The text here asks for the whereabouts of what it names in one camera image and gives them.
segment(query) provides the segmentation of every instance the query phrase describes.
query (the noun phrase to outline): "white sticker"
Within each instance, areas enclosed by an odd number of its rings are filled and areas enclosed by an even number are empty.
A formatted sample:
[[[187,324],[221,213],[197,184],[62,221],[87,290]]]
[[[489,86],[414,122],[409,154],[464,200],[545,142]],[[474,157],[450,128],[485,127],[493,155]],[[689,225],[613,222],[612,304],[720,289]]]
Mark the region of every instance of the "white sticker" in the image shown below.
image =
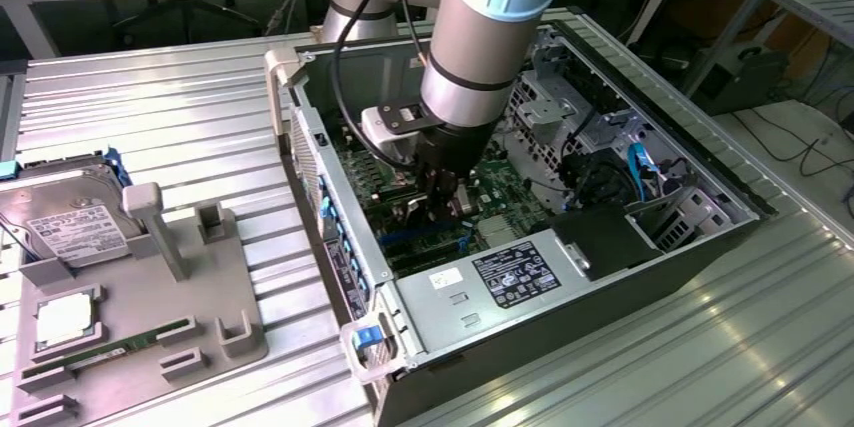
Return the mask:
[[[67,262],[127,246],[122,230],[103,205],[29,220],[27,225],[54,255]]]
[[[437,290],[462,281],[464,274],[460,273],[460,269],[457,267],[430,275],[430,282],[433,282],[433,288]]]

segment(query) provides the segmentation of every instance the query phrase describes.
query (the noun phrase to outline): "robotic arm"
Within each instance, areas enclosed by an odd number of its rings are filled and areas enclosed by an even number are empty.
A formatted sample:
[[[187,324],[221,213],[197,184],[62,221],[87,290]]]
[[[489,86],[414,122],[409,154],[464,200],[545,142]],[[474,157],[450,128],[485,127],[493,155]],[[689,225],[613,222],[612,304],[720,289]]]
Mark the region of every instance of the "robotic arm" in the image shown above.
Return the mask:
[[[326,40],[340,37],[362,1],[333,0],[325,22]],[[436,3],[413,1],[428,6]],[[368,2],[349,40],[396,34],[396,2]],[[417,140],[417,172],[422,189],[440,200],[454,194],[460,179],[469,177],[481,160],[550,2],[440,0],[421,102],[408,107],[418,110],[420,118],[429,119],[429,127],[420,129]],[[390,130],[394,135],[413,133]]]

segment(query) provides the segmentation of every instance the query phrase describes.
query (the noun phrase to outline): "hard drive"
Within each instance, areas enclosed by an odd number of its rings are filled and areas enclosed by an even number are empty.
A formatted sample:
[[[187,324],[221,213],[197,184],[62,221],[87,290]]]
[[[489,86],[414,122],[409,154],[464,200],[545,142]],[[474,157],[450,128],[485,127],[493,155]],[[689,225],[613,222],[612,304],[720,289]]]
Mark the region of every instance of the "hard drive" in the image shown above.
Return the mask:
[[[143,228],[122,211],[117,168],[94,154],[27,166],[0,182],[0,226],[31,260],[85,267],[129,254]]]

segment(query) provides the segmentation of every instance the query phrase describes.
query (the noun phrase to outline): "circuit board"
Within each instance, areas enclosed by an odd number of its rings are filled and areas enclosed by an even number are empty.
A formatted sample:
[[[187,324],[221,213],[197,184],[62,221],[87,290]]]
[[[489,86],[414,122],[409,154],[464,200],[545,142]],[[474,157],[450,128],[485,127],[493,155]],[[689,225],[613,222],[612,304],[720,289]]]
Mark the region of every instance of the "circuit board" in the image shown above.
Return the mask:
[[[525,237],[552,215],[493,142],[466,185],[474,212],[404,228],[394,220],[396,209],[420,195],[414,177],[396,172],[366,150],[334,144],[386,260],[401,277],[488,250],[500,239]]]

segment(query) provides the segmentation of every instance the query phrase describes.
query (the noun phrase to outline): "metal table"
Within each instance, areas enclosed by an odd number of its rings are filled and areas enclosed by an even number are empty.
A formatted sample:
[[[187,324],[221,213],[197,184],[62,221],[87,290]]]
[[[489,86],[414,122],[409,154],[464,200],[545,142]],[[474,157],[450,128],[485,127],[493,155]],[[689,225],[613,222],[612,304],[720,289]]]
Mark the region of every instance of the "metal table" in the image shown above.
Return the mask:
[[[847,424],[852,235],[608,33],[584,16],[561,17],[781,215],[676,295],[409,425]],[[218,198],[241,220],[271,354],[110,419],[122,425],[170,425],[175,415],[190,425],[373,422],[273,152],[267,48],[253,40],[39,61],[27,74],[19,159],[110,143],[137,182],[165,183],[171,217]],[[13,388],[15,250],[0,255],[0,399]]]
[[[692,67],[692,71],[686,76],[684,84],[684,92],[692,96],[700,88],[712,67],[721,58],[724,50],[733,43],[745,24],[751,20],[760,5],[765,0],[745,0],[745,3],[736,12],[733,20],[728,24],[719,40],[716,41],[709,54],[704,57],[704,61]],[[823,30],[839,42],[854,49],[854,0],[771,0],[785,9],[796,14],[801,19],[809,22],[817,29]],[[767,40],[772,35],[773,29],[779,22],[771,22],[771,28],[764,29],[757,38]]]

